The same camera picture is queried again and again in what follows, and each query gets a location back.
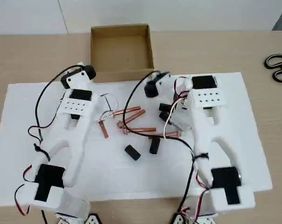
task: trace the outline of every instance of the white wire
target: white wire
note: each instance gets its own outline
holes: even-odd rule
[[[171,107],[169,116],[168,116],[168,118],[167,118],[167,120],[166,120],[166,123],[165,123],[165,126],[164,126],[164,131],[163,131],[164,139],[166,139],[166,126],[167,126],[167,124],[168,124],[168,122],[169,122],[169,119],[170,119],[171,114],[172,114],[172,112],[173,112],[173,110],[174,110],[174,107],[175,107],[175,105],[178,104],[178,102],[181,101],[182,99],[183,99],[183,98],[177,99],[176,102],[175,102],[175,103],[172,105],[172,107]]]

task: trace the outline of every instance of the black cable tie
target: black cable tie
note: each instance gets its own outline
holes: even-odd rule
[[[35,151],[43,153],[43,154],[47,157],[48,161],[49,161],[49,162],[51,161],[51,158],[50,158],[49,154],[48,154],[46,151],[44,151],[43,149],[41,149],[41,148],[40,148],[38,145],[36,145],[35,143],[34,143],[33,145],[34,145]]]
[[[208,159],[208,160],[210,159],[210,157],[208,156],[208,153],[201,153],[200,155],[194,156],[193,161],[195,161],[198,158],[205,158],[205,159]]]

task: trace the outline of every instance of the black wire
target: black wire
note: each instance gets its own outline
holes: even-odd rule
[[[163,139],[164,137],[163,136],[159,136],[159,135],[154,135],[154,134],[143,134],[143,133],[139,133],[139,132],[135,132],[133,131],[132,129],[130,129],[127,124],[126,124],[126,120],[125,120],[125,117],[126,117],[126,111],[127,111],[127,107],[128,107],[128,104],[131,100],[131,98],[133,97],[133,94],[135,93],[136,89],[138,88],[138,86],[147,78],[149,77],[150,75],[152,75],[154,72],[158,72],[158,71],[152,71],[150,73],[148,73],[143,79],[141,79],[139,81],[139,83],[134,87],[133,91],[131,92],[130,96],[128,97],[127,99],[127,103],[126,103],[126,106],[124,107],[124,110],[123,110],[123,114],[122,114],[122,122],[123,122],[123,125],[126,127],[127,130],[129,130],[131,133],[134,133],[134,134],[137,134],[137,135],[140,135],[140,136],[145,136],[145,137],[157,137],[157,138],[161,138]],[[192,166],[191,166],[191,171],[190,171],[190,175],[189,175],[189,178],[188,178],[188,182],[187,182],[187,186],[186,186],[186,189],[185,189],[185,192],[184,192],[184,195],[183,195],[183,198],[179,204],[179,207],[177,208],[177,211],[176,212],[180,212],[182,206],[183,206],[183,203],[188,195],[188,192],[189,192],[189,187],[190,187],[190,182],[191,182],[191,179],[192,179],[192,175],[193,175],[193,172],[194,172],[194,155],[193,155],[193,150],[192,148],[189,146],[189,144],[187,142],[185,142],[184,140],[180,139],[180,138],[175,138],[175,137],[169,137],[169,136],[166,136],[166,139],[172,139],[172,140],[177,140],[177,141],[180,141],[182,142],[185,146],[187,146],[190,150],[191,150],[191,155],[192,155]]]
[[[44,224],[48,224],[46,215],[44,214],[44,210],[41,210],[41,212],[42,212],[42,218],[43,218]]]
[[[37,126],[40,127],[40,123],[39,123],[39,118],[38,118],[38,114],[37,114],[37,110],[38,110],[38,105],[39,105],[39,102],[42,98],[42,95],[44,94],[44,92],[46,91],[46,89],[48,88],[49,85],[51,85],[52,82],[54,82],[59,76],[61,76],[63,73],[65,73],[67,70],[69,69],[72,69],[72,68],[76,68],[76,67],[80,67],[80,68],[84,68],[85,66],[83,65],[80,65],[80,64],[76,64],[76,65],[72,65],[70,67],[67,67],[66,69],[64,69],[63,71],[61,71],[58,75],[56,75],[51,81],[49,81],[46,86],[44,87],[44,89],[42,90],[42,92],[40,93],[37,101],[36,101],[36,105],[35,105],[35,119],[36,119],[36,123],[37,123]],[[39,134],[39,137],[40,137],[40,142],[42,142],[43,138],[42,138],[42,132],[40,130],[40,128],[38,128],[38,134]]]
[[[111,106],[110,106],[110,104],[109,104],[108,99],[107,99],[106,96],[105,96],[105,99],[106,99],[106,102],[107,102],[107,104],[108,104],[109,110],[112,111]]]

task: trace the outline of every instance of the black plastic piece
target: black plastic piece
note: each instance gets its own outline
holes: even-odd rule
[[[159,110],[170,113],[171,105],[170,104],[160,103]]]
[[[87,73],[90,80],[92,80],[96,77],[96,72],[94,70],[94,67],[92,67],[91,65],[86,65],[84,70]]]
[[[144,87],[146,97],[153,98],[159,95],[158,89],[155,84],[156,82],[153,80],[146,83]]]
[[[158,153],[160,141],[161,141],[160,138],[157,138],[157,137],[152,138],[150,149],[149,149],[149,152],[151,154],[157,154]]]
[[[168,117],[169,117],[169,113],[165,112],[165,111],[161,112],[160,115],[159,115],[159,118],[161,118],[164,122],[166,122]]]
[[[216,88],[217,84],[213,76],[194,76],[192,77],[193,89],[211,89]]]
[[[70,94],[70,98],[91,101],[91,95],[92,95],[92,91],[90,90],[74,89]]]
[[[67,84],[67,79],[68,78],[71,78],[71,76],[75,75],[75,74],[78,74],[78,73],[81,73],[81,74],[84,74],[82,73],[82,71],[85,71],[87,76],[89,77],[89,79],[93,79],[94,77],[96,77],[96,72],[94,70],[94,68],[91,66],[91,65],[86,65],[83,69],[80,68],[80,69],[76,69],[76,70],[73,70],[72,72],[68,72],[66,75],[62,76],[60,81],[63,85],[63,87],[65,89],[69,89],[70,86]]]
[[[135,161],[137,161],[141,154],[138,153],[138,151],[136,149],[134,149],[134,147],[132,147],[131,145],[128,145],[124,151]]]
[[[239,173],[236,167],[211,169],[213,182],[211,188],[224,188],[227,203],[239,204],[240,198],[237,187],[241,186]]]
[[[34,182],[39,183],[35,200],[46,202],[52,186],[64,188],[62,176],[65,169],[52,165],[42,164]]]

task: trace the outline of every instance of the copper standoff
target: copper standoff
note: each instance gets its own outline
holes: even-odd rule
[[[131,122],[132,120],[135,120],[137,117],[141,116],[142,114],[145,113],[145,110],[140,110],[139,112],[133,114],[132,116],[128,117],[125,119],[126,123]],[[118,121],[117,126],[119,128],[123,128],[123,122],[122,120]]]
[[[105,124],[104,124],[104,122],[102,120],[99,121],[99,126],[102,129],[102,132],[104,134],[105,139],[109,138],[107,129],[106,129]]]
[[[163,133],[159,133],[159,134],[155,134],[158,136],[164,136]],[[166,137],[175,137],[175,138],[179,138],[180,137],[180,132],[176,131],[176,132],[166,132],[165,133]]]
[[[126,113],[132,112],[132,111],[137,111],[137,110],[140,110],[140,109],[141,109],[140,106],[134,106],[134,107],[131,107],[131,108],[127,108]],[[113,113],[113,116],[117,116],[117,115],[123,114],[123,111],[124,110],[115,111]]]
[[[155,132],[156,131],[156,128],[155,127],[139,127],[139,128],[131,128],[132,131],[135,131],[135,132]],[[122,130],[122,132],[124,134],[129,134],[130,131],[127,130],[126,128],[124,128]]]

